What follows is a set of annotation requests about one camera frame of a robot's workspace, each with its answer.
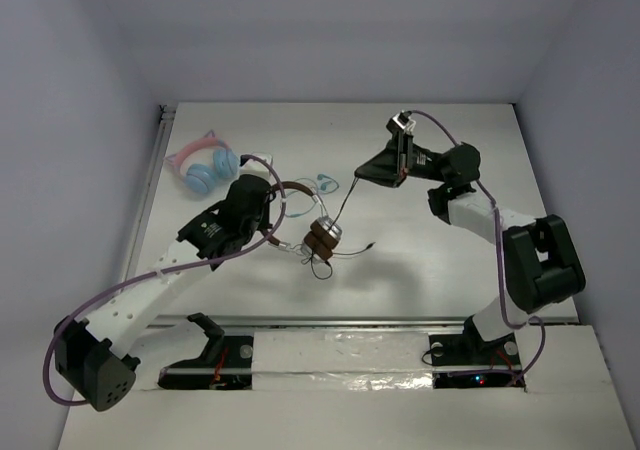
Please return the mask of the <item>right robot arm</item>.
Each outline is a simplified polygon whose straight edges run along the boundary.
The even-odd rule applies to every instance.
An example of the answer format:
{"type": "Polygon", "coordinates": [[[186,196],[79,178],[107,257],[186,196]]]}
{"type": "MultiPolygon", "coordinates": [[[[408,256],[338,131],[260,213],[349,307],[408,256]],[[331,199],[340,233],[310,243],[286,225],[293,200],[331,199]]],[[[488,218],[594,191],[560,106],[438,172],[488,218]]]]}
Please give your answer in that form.
{"type": "Polygon", "coordinates": [[[480,163],[479,151],[467,143],[437,153],[398,132],[354,172],[360,180],[388,188],[409,177],[437,182],[427,193],[431,213],[494,246],[498,295],[465,321],[461,336],[463,354],[475,363],[487,361],[499,340],[538,311],[586,287],[566,222],[555,214],[533,217],[500,206],[480,181],[480,163]]]}

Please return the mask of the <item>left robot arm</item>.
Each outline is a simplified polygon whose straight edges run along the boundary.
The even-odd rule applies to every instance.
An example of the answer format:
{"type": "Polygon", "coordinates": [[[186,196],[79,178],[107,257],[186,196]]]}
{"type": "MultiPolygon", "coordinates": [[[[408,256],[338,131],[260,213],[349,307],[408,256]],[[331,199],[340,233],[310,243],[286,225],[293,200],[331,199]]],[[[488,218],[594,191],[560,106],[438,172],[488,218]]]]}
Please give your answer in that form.
{"type": "Polygon", "coordinates": [[[55,403],[89,405],[102,412],[116,405],[136,380],[140,361],[130,350],[164,308],[226,261],[273,242],[285,219],[270,218],[273,201],[286,204],[288,183],[266,160],[270,177],[242,175],[224,200],[204,210],[177,234],[164,254],[167,267],[123,281],[80,305],[55,327],[44,356],[42,381],[55,403]],[[53,390],[56,370],[81,395],[65,400],[53,390]]]}

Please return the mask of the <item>brown silver headphones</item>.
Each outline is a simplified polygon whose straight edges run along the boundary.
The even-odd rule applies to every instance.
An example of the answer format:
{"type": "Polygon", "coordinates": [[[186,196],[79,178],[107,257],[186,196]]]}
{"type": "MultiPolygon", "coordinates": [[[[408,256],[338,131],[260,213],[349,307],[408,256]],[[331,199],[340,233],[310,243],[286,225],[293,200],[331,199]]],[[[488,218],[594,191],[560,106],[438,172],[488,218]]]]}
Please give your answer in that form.
{"type": "Polygon", "coordinates": [[[336,219],[329,215],[317,190],[295,181],[283,181],[282,185],[284,190],[298,191],[310,197],[314,204],[320,207],[321,215],[310,224],[309,231],[299,245],[291,245],[275,235],[269,236],[267,242],[278,250],[309,258],[312,262],[328,264],[341,241],[341,227],[336,223],[336,219]]]}

